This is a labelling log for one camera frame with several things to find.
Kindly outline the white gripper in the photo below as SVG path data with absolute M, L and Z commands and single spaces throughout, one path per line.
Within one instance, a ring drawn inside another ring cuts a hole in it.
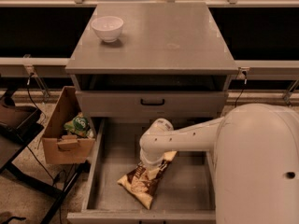
M 149 154 L 145 151 L 140 152 L 140 160 L 149 168 L 147 170 L 148 180 L 152 180 L 158 175 L 160 169 L 157 167 L 162 163 L 163 159 L 164 155 L 162 154 Z

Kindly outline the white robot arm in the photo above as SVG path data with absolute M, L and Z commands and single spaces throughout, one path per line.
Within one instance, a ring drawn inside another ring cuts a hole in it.
M 140 139 L 156 166 L 166 151 L 212 151 L 217 224 L 299 224 L 299 114 L 248 104 L 174 130 L 157 119 Z

